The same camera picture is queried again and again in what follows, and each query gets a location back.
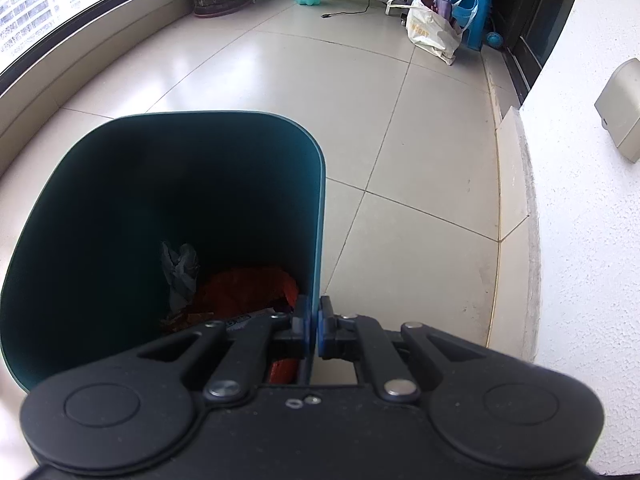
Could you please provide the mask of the red mesh net bag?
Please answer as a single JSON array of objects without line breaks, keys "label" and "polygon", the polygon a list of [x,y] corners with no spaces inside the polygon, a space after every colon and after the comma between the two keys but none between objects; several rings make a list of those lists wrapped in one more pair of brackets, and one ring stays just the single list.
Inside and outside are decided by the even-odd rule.
[{"label": "red mesh net bag", "polygon": [[229,330],[239,330],[258,314],[292,313],[298,297],[296,281],[281,269],[237,270],[214,276],[196,305]]}]

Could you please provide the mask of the white snack wrapper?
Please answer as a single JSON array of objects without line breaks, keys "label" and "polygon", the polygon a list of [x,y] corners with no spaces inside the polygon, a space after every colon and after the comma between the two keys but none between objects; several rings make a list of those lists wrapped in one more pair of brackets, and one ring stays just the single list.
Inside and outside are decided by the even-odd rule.
[{"label": "white snack wrapper", "polygon": [[160,248],[160,264],[169,285],[170,310],[177,313],[190,304],[196,293],[196,251],[191,245],[182,244],[176,252],[167,242],[163,242]]}]

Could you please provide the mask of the teal plastic trash bin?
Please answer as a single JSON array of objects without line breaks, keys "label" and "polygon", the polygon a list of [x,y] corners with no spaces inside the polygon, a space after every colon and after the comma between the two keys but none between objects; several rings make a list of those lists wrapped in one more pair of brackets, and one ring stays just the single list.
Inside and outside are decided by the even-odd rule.
[{"label": "teal plastic trash bin", "polygon": [[214,110],[121,117],[58,163],[11,258],[1,351],[30,390],[164,334],[164,248],[194,249],[198,277],[275,268],[305,296],[314,344],[326,162],[291,119]]}]

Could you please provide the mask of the white tote bag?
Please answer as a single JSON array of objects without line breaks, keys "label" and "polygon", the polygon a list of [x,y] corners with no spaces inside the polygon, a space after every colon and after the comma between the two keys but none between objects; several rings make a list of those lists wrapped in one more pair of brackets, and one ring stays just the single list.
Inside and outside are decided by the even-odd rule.
[{"label": "white tote bag", "polygon": [[451,66],[480,0],[388,0],[386,6],[406,12],[405,29],[415,47]]}]

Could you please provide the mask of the small blue ball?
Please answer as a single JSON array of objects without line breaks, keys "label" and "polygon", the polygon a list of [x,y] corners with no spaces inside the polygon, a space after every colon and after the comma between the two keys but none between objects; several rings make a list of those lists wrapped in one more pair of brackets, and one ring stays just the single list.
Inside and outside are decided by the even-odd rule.
[{"label": "small blue ball", "polygon": [[500,50],[503,46],[503,38],[498,32],[488,32],[486,35],[486,44],[493,49]]}]

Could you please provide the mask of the beige wall outlet cover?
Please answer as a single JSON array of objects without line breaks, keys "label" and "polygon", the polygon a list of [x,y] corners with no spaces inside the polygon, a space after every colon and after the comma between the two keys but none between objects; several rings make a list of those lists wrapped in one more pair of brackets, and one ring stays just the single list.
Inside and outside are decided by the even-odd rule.
[{"label": "beige wall outlet cover", "polygon": [[631,58],[618,66],[594,107],[615,147],[630,162],[638,162],[640,151],[640,61]]}]

